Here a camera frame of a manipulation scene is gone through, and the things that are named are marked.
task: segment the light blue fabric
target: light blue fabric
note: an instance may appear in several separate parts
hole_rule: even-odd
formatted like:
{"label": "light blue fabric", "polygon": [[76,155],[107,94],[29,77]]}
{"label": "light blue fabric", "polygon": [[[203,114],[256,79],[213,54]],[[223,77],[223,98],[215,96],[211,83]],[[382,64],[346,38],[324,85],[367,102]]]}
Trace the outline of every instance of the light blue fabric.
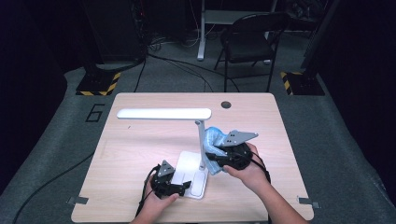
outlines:
{"label": "light blue fabric", "polygon": [[[208,153],[214,153],[218,156],[226,156],[225,152],[217,147],[220,147],[227,134],[223,133],[216,127],[210,127],[205,130],[204,150]],[[220,171],[224,171],[217,162],[210,161],[209,158],[204,155],[204,163],[210,174],[215,175]]]}

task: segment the white lamp base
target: white lamp base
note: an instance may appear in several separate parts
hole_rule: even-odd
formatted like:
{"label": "white lamp base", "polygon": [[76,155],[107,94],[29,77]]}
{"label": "white lamp base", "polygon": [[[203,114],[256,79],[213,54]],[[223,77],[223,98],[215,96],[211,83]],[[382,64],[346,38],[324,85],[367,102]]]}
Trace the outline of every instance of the white lamp base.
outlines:
{"label": "white lamp base", "polygon": [[201,154],[182,151],[177,161],[172,184],[182,185],[191,181],[191,186],[186,189],[184,197],[202,199],[204,197],[208,170],[200,170]]}

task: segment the person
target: person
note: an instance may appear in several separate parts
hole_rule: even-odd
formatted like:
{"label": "person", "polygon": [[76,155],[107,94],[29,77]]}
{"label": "person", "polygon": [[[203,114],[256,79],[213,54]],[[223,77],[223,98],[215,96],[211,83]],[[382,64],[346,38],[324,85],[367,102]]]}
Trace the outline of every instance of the person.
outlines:
{"label": "person", "polygon": [[[247,145],[254,152],[253,160],[264,165],[258,158],[257,148],[250,143],[247,143]],[[224,165],[223,168],[229,175],[240,179],[248,189],[252,190],[262,200],[273,223],[308,223],[268,182],[265,173],[258,165],[251,162],[244,170],[235,170],[233,167],[227,165]],[[150,193],[151,191],[152,188],[148,182],[146,190],[148,196],[145,204],[131,224],[154,223],[163,210],[178,198],[178,194],[173,194],[161,200],[154,193]]]}

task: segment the table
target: table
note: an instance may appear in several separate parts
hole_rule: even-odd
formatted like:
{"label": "table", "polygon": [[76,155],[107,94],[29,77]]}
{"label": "table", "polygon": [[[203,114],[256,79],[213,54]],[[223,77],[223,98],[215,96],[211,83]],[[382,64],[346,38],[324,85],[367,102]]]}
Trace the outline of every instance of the table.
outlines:
{"label": "table", "polygon": [[[244,16],[257,13],[258,11],[229,11],[229,10],[206,10],[205,0],[201,0],[201,40],[198,48],[197,60],[202,61],[205,57],[205,24],[233,24],[234,21]],[[277,0],[273,0],[271,11],[275,11]]]}
{"label": "table", "polygon": [[[223,108],[222,102],[231,103]],[[181,151],[199,152],[197,127],[190,120],[117,119],[123,108],[205,107],[212,111],[205,126],[228,133],[254,132],[256,145],[272,184],[305,219],[312,206],[300,204],[306,189],[282,118],[271,93],[119,93],[109,112],[79,196],[74,222],[128,222],[134,218],[143,181],[163,160],[176,165]],[[225,173],[209,175],[201,200],[179,198],[158,222],[243,222],[267,220],[260,199],[240,180]]]}

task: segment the desk lamp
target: desk lamp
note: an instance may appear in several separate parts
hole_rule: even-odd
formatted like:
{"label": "desk lamp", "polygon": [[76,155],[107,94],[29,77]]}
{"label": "desk lamp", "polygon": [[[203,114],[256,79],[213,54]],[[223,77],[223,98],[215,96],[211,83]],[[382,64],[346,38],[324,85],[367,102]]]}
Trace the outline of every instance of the desk lamp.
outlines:
{"label": "desk lamp", "polygon": [[177,161],[172,184],[191,181],[184,197],[202,199],[204,196],[208,170],[203,156],[205,139],[205,120],[210,119],[212,111],[208,108],[124,108],[117,113],[118,119],[160,119],[194,120],[198,126],[200,153],[182,151]]}

